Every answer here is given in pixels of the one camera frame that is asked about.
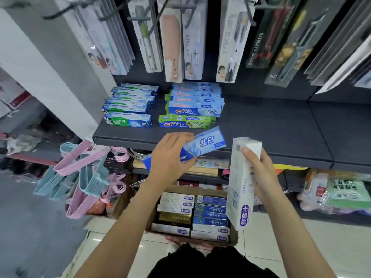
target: blue floor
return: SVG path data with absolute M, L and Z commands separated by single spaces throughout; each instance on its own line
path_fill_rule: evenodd
M 88 217 L 70 220 L 63 202 L 34 195 L 35 183 L 0 172 L 0 277 L 54 278 L 83 241 Z

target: purple label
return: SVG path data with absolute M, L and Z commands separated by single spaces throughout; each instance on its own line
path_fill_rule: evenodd
M 218 236 L 218 237 L 216 237 L 216 239 L 218 239 L 220 241 L 226 241 L 227 240 L 227 238 L 223 237 L 223 236 Z
M 240 225 L 245 226 L 248 223 L 248 205 L 243 205 L 241 208 Z

